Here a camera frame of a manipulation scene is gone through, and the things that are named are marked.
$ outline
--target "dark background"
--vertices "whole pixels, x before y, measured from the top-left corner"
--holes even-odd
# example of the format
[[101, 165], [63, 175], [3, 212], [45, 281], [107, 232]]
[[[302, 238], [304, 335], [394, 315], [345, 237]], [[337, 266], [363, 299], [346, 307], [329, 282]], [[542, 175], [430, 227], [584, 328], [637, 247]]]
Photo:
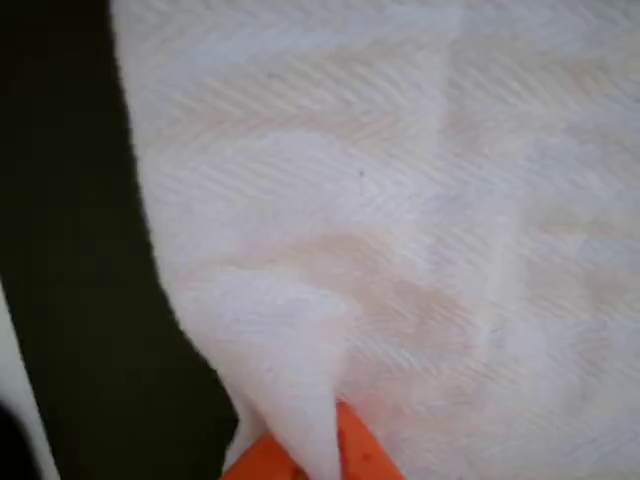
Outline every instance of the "dark background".
[[156, 280], [108, 3], [10, 3], [0, 273], [61, 477], [214, 479], [235, 419]]

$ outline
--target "white fabric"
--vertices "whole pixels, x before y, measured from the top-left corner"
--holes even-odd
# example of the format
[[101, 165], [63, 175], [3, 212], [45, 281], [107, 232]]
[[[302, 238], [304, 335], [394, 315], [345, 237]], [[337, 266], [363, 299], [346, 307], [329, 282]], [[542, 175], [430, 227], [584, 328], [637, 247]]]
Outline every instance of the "white fabric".
[[115, 0], [178, 321], [338, 478], [640, 478], [640, 3]]

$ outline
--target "orange plastic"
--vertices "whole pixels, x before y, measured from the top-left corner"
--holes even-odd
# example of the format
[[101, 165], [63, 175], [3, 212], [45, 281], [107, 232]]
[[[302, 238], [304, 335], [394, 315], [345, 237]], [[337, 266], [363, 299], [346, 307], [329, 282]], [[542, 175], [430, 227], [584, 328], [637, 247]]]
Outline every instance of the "orange plastic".
[[[338, 404], [343, 480], [402, 480], [375, 437], [345, 404]], [[221, 480], [305, 480], [307, 476], [270, 434], [265, 434]]]

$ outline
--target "textured cloth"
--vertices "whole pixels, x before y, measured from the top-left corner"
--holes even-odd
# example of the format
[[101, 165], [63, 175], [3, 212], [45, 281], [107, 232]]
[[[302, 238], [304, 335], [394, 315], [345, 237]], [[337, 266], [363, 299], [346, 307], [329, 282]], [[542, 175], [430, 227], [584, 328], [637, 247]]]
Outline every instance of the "textured cloth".
[[160, 277], [337, 480], [640, 476], [640, 4], [115, 0]]

